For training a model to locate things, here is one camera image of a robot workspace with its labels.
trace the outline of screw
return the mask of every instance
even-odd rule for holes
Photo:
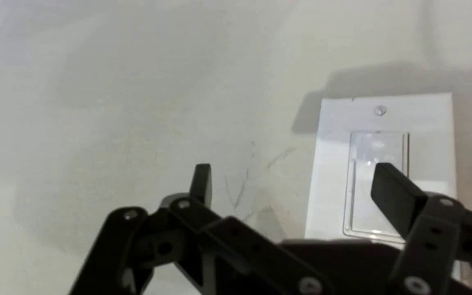
[[[440,199],[438,203],[443,207],[453,207],[453,202],[450,199]]]
[[[135,210],[127,210],[124,212],[122,218],[124,220],[134,220],[137,217],[137,212]]]
[[[314,277],[302,277],[298,284],[298,290],[302,295],[319,295],[320,294],[320,284]]]
[[[188,208],[189,207],[189,202],[188,200],[180,200],[178,203],[176,203],[176,208]]]
[[[373,115],[376,115],[376,117],[384,117],[384,113],[386,113],[386,107],[384,105],[378,105],[378,107],[373,108]]]
[[[402,281],[406,290],[412,295],[429,295],[430,287],[427,282],[424,282],[420,277],[406,277]]]

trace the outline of white wall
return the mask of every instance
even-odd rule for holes
[[[0,294],[66,294],[109,210],[201,161],[217,212],[301,236],[319,97],[422,92],[472,208],[472,2],[0,0]]]

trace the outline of white switch plate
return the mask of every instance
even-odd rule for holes
[[[455,199],[452,95],[322,99],[304,236],[343,240],[350,135],[407,133],[407,176]]]

